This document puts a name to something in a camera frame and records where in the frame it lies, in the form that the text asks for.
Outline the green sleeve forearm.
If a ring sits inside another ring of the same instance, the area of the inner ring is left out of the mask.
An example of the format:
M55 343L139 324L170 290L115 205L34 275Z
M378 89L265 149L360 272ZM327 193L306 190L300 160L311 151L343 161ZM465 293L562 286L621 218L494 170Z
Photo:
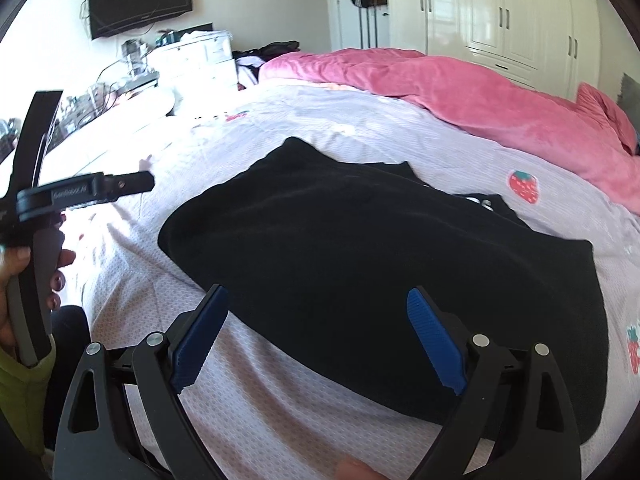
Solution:
M1 350L1 411L14 434L30 455L44 454L43 410L47 388L55 364L53 337L49 354L34 367L26 367Z

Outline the person's left hand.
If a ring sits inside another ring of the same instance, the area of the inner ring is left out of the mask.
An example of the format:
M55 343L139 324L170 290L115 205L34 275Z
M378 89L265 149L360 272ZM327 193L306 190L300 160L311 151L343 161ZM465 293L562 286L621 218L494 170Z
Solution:
M50 279L50 294L47 296L47 306L51 312L61 307L60 292L62 292L66 278L61 271L64 266L70 266L76 259L76 252L62 248L58 256L58 267ZM17 342L14 335L11 317L8 309L8 288L11 278L26 269L30 261L28 247L1 247L1 349L11 358L16 356Z

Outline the person's right hand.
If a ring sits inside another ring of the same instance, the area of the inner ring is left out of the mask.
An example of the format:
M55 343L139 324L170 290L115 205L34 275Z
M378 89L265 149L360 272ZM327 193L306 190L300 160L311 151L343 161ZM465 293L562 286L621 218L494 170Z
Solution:
M335 469L336 480L387 480L385 476L356 458L341 460Z

